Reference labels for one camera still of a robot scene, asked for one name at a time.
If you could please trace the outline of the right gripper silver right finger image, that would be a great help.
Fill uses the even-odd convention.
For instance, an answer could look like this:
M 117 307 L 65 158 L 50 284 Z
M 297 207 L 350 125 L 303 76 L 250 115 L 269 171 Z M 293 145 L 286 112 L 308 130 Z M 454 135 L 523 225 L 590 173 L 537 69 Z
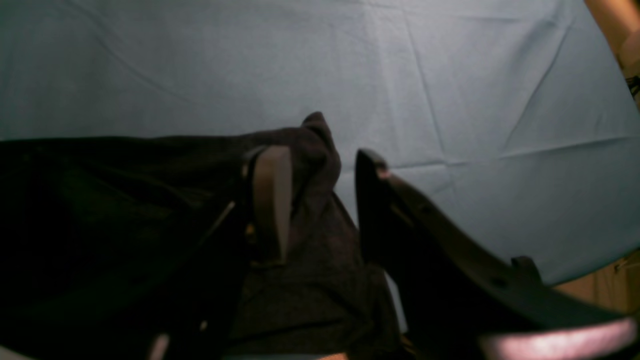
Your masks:
M 397 286 L 419 360 L 632 360 L 639 322 L 562 294 L 532 259 L 496 258 L 381 155 L 360 149 L 362 256 Z

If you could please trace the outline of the right gripper black padded left finger image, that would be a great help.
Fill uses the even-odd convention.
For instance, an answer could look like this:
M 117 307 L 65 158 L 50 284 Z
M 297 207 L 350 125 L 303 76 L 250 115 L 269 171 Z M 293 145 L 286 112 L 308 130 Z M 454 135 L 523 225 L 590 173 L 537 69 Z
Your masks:
M 285 264 L 287 146 L 3 145 L 1 346 L 217 360 L 252 266 Z

